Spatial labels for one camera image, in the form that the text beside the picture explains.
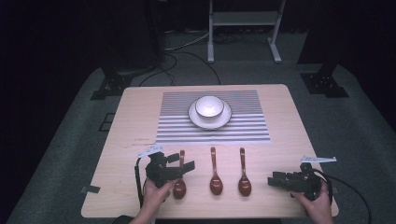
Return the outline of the white metal stand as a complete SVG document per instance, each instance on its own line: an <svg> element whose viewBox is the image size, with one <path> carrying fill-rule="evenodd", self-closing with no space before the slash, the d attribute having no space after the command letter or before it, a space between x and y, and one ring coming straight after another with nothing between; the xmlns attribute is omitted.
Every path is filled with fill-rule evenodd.
<svg viewBox="0 0 396 224"><path fill-rule="evenodd" d="M272 26L271 35L267 38L275 63L282 63L276 46L276 39L282 21L286 0L280 0L277 11L217 12L213 9L214 0L209 0L207 61L215 61L213 33L219 26Z"/></svg>

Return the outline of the red-brown spoon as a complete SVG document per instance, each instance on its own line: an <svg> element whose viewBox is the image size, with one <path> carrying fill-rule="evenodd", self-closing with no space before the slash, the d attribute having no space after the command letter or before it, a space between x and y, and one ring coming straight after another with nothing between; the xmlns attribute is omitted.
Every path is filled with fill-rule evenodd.
<svg viewBox="0 0 396 224"><path fill-rule="evenodd" d="M240 148L240 161L242 175L238 182L238 189L242 196L247 197L251 194L252 186L246 173L246 151L243 147Z"/></svg>
<svg viewBox="0 0 396 224"><path fill-rule="evenodd" d="M212 168L213 175L211 177L209 186L210 190L214 195L220 195L223 191L223 183L217 172L217 160L216 160L216 148L212 147L211 150L211 160L212 160Z"/></svg>
<svg viewBox="0 0 396 224"><path fill-rule="evenodd" d="M180 167L184 166L184 158L185 158L185 151L181 150L179 153L179 166ZM184 180L182 178L180 178L176 182L176 184L174 185L174 188L173 188L174 197L177 200L181 200L185 196L186 192L187 192L186 184L185 184Z"/></svg>

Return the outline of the person's dark clothing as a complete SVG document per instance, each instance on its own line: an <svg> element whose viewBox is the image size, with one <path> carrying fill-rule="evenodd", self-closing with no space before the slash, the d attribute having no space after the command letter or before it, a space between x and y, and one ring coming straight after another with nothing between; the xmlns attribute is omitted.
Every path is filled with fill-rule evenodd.
<svg viewBox="0 0 396 224"><path fill-rule="evenodd" d="M133 220L132 217L122 215L117 217L112 224L130 224Z"/></svg>

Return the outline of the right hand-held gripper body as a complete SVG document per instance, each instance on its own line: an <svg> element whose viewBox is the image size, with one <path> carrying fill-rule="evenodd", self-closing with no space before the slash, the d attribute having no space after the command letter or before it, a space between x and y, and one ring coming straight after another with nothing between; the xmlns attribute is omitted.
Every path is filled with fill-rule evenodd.
<svg viewBox="0 0 396 224"><path fill-rule="evenodd" d="M314 201L324 181L330 189L332 200L332 182L320 170L312 167L313 163L336 162L336 158L318 158L303 155L301 158L300 172L285 173L281 175L281 186L287 191L300 192L305 198Z"/></svg>

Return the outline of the black stand base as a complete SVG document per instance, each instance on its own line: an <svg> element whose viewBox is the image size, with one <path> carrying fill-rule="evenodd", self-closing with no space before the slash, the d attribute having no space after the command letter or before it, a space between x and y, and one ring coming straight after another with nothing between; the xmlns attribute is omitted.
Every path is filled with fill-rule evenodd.
<svg viewBox="0 0 396 224"><path fill-rule="evenodd" d="M323 94L327 98L347 98L346 90L332 77L336 66L336 63L324 63L316 73L301 73L308 92Z"/></svg>
<svg viewBox="0 0 396 224"><path fill-rule="evenodd" d="M92 100L105 100L107 96L121 96L126 88L131 86L132 76L119 67L103 66L105 75L98 90L94 91Z"/></svg>

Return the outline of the white bowl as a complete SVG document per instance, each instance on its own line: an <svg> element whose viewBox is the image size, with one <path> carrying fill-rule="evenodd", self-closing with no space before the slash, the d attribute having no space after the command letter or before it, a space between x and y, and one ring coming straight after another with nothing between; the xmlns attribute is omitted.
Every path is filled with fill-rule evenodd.
<svg viewBox="0 0 396 224"><path fill-rule="evenodd" d="M219 116L224 109L224 103L219 97L208 95L199 98L195 103L195 111L204 118Z"/></svg>

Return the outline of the person's right hand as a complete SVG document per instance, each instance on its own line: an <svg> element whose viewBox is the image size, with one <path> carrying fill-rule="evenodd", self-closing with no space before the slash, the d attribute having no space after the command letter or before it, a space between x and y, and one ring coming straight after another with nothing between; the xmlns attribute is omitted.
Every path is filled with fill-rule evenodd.
<svg viewBox="0 0 396 224"><path fill-rule="evenodd" d="M321 181L321 188L318 197L314 201L310 201L300 192L291 194L302 206L305 212L314 220L323 220L332 218L332 209L329 198L328 186Z"/></svg>

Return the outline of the striped placemat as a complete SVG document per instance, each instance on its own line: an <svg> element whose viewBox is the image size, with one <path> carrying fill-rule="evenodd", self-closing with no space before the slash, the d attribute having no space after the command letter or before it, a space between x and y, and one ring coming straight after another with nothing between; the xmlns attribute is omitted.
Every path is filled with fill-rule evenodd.
<svg viewBox="0 0 396 224"><path fill-rule="evenodd" d="M206 128L194 123L193 105L204 96L219 97L226 119ZM165 92L156 135L161 145L269 144L270 134L256 91Z"/></svg>

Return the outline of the person's left hand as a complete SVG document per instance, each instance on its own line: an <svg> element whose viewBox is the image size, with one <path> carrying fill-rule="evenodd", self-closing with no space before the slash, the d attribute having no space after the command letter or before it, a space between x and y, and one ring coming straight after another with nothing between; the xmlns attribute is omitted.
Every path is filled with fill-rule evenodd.
<svg viewBox="0 0 396 224"><path fill-rule="evenodd" d="M142 209L152 214L158 212L162 203L170 196L171 189L175 184L175 181L169 181L162 187L157 188L155 183L148 179L144 186L144 202Z"/></svg>

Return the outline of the black tape rectangle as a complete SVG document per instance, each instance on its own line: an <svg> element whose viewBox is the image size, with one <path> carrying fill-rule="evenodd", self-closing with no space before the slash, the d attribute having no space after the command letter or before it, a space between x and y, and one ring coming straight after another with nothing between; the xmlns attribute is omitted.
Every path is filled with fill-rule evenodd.
<svg viewBox="0 0 396 224"><path fill-rule="evenodd" d="M106 113L104 119L102 120L99 126L98 131L102 133L108 133L110 131L114 118L115 118L114 113Z"/></svg>

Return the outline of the white plate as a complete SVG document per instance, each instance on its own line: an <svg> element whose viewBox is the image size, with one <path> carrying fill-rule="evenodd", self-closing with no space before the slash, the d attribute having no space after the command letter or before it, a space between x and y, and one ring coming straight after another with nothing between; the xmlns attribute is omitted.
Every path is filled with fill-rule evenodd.
<svg viewBox="0 0 396 224"><path fill-rule="evenodd" d="M194 101L189 108L189 119L196 126L203 129L218 129L224 125L226 125L232 116L232 110L228 103L223 101L224 108L218 117L215 118L204 118L196 112L195 105L196 101Z"/></svg>

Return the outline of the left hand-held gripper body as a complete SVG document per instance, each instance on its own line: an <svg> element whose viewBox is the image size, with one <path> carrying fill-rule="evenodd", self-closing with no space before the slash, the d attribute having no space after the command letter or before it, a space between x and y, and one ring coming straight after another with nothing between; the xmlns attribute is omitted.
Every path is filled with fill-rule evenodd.
<svg viewBox="0 0 396 224"><path fill-rule="evenodd" d="M155 183L157 188L162 187L168 181L177 180L183 176L180 166L167 166L168 156L164 155L163 147L160 145L151 145L137 156L138 159L144 157L150 158L150 162L146 166L146 176Z"/></svg>

